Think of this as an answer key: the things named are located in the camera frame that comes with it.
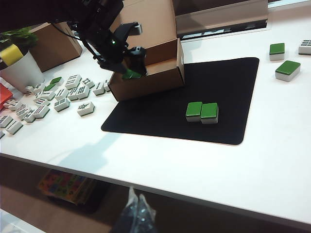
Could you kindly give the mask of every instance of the white mahjong tile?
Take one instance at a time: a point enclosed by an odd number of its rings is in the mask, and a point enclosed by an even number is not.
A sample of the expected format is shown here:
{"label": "white mahjong tile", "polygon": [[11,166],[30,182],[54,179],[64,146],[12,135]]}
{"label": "white mahjong tile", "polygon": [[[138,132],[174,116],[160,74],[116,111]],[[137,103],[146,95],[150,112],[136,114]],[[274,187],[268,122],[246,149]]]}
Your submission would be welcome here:
{"label": "white mahjong tile", "polygon": [[84,86],[88,86],[89,89],[91,89],[93,86],[95,86],[94,82],[89,78],[83,79],[82,83]]}
{"label": "white mahjong tile", "polygon": [[9,105],[9,109],[11,111],[16,111],[17,108],[19,108],[23,103],[20,101],[15,101],[14,103],[12,103],[11,105]]}
{"label": "white mahjong tile", "polygon": [[85,102],[81,105],[79,105],[77,113],[83,117],[85,115],[91,114],[94,112],[95,106],[92,102]]}
{"label": "white mahjong tile", "polygon": [[37,108],[37,110],[34,112],[34,117],[36,119],[41,119],[44,118],[45,115],[49,112],[49,107],[46,105],[41,105],[40,107]]}
{"label": "white mahjong tile", "polygon": [[95,85],[95,89],[93,90],[93,93],[96,96],[100,96],[100,95],[104,94],[105,93],[104,83],[103,82],[97,83]]}
{"label": "white mahjong tile", "polygon": [[29,106],[26,104],[23,104],[22,107],[16,110],[16,116],[20,119],[23,120],[26,114],[31,110]]}
{"label": "white mahjong tile", "polygon": [[37,86],[35,86],[34,88],[34,93],[38,93],[43,91],[43,89],[45,88],[45,85],[43,85],[42,83],[38,84]]}
{"label": "white mahjong tile", "polygon": [[44,99],[46,99],[48,101],[51,101],[55,97],[55,95],[56,94],[53,91],[44,91],[41,94],[41,98],[44,98]]}
{"label": "white mahjong tile", "polygon": [[49,106],[50,102],[47,100],[47,99],[44,99],[44,98],[40,98],[38,99],[35,104],[39,107],[41,105],[46,105],[46,106]]}
{"label": "white mahjong tile", "polygon": [[54,104],[54,109],[57,111],[57,112],[60,112],[66,108],[68,108],[70,105],[70,101],[67,99],[67,98],[63,98],[59,101],[57,101],[55,104]]}
{"label": "white mahjong tile", "polygon": [[35,120],[35,113],[36,110],[30,110],[25,116],[24,116],[24,121],[28,122],[28,123],[32,123]]}
{"label": "white mahjong tile", "polygon": [[15,102],[15,100],[7,100],[4,104],[3,104],[3,106],[5,107],[5,108],[8,108],[12,103],[14,103]]}
{"label": "white mahjong tile", "polygon": [[34,95],[35,94],[33,86],[27,86],[27,87],[25,87],[25,90],[26,90],[28,95]]}
{"label": "white mahjong tile", "polygon": [[11,123],[12,120],[13,118],[11,116],[2,116],[0,118],[0,127],[1,128],[7,127]]}
{"label": "white mahjong tile", "polygon": [[106,92],[110,91],[108,85],[109,85],[109,82],[108,82],[108,79],[106,79],[105,82],[104,82],[104,88],[105,88]]}
{"label": "white mahjong tile", "polygon": [[298,49],[300,55],[311,55],[311,40],[303,40]]}
{"label": "white mahjong tile", "polygon": [[63,99],[63,98],[66,98],[68,94],[69,94],[69,91],[68,91],[67,89],[60,89],[60,90],[57,92],[57,94],[56,94],[56,96],[55,96],[55,99],[56,99],[56,100],[61,100],[61,99]]}
{"label": "white mahjong tile", "polygon": [[38,93],[35,94],[34,102],[36,102],[38,99],[41,98],[42,93],[43,93],[43,91],[40,91],[40,92],[38,92]]}
{"label": "white mahjong tile", "polygon": [[77,97],[80,100],[83,100],[88,97],[90,89],[88,86],[81,86],[78,88]]}
{"label": "white mahjong tile", "polygon": [[74,101],[74,100],[78,100],[78,97],[77,97],[77,92],[78,92],[78,88],[73,88],[69,91],[69,94],[67,96],[67,98],[71,101]]}
{"label": "white mahjong tile", "polygon": [[23,124],[20,121],[13,120],[5,130],[14,135],[21,127],[23,127]]}
{"label": "white mahjong tile", "polygon": [[80,81],[81,81],[81,76],[79,74],[70,76],[65,83],[65,88],[68,90],[72,88],[76,88],[79,86]]}

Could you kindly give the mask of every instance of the potted plant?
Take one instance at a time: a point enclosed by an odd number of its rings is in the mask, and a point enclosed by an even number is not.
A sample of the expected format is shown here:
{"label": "potted plant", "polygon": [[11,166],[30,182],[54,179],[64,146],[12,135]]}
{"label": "potted plant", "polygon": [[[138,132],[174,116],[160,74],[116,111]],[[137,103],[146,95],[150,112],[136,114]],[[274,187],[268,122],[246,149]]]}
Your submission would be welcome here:
{"label": "potted plant", "polygon": [[23,57],[14,64],[6,67],[4,62],[0,63],[1,77],[20,92],[26,93],[25,87],[36,86],[44,82],[44,77],[37,63],[29,52],[36,45],[36,35],[30,33],[30,27],[14,31],[0,33],[0,51],[14,44]]}

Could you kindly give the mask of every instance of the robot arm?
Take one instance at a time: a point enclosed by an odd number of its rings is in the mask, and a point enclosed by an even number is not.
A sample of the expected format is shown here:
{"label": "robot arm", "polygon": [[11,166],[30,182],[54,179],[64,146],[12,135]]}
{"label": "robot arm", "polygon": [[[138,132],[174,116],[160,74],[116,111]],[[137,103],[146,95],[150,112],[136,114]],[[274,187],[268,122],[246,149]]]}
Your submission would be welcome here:
{"label": "robot arm", "polygon": [[[140,25],[137,22],[122,24],[115,32],[109,29],[122,8],[121,0],[0,0],[1,19],[5,19],[1,20],[0,32],[66,21],[101,68],[121,74],[129,68],[145,75],[145,49],[129,50],[126,43],[129,35],[141,33]],[[130,67],[123,65],[124,58],[128,58]]]}

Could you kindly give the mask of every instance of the white flower pot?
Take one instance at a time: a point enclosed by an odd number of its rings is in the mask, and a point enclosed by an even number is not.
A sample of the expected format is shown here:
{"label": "white flower pot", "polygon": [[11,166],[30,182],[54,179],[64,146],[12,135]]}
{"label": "white flower pot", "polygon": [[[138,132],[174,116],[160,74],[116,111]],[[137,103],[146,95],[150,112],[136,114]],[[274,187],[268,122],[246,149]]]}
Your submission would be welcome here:
{"label": "white flower pot", "polygon": [[13,65],[1,70],[0,75],[22,93],[27,93],[25,87],[44,82],[44,76],[29,51]]}

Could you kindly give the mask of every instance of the yellow object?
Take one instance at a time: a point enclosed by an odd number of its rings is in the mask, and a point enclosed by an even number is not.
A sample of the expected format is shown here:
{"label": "yellow object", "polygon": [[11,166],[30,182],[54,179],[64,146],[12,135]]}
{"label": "yellow object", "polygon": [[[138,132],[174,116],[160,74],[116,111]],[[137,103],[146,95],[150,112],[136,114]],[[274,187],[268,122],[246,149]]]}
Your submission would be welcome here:
{"label": "yellow object", "polygon": [[7,66],[10,66],[23,57],[19,48],[16,45],[10,45],[0,52],[0,58]]}

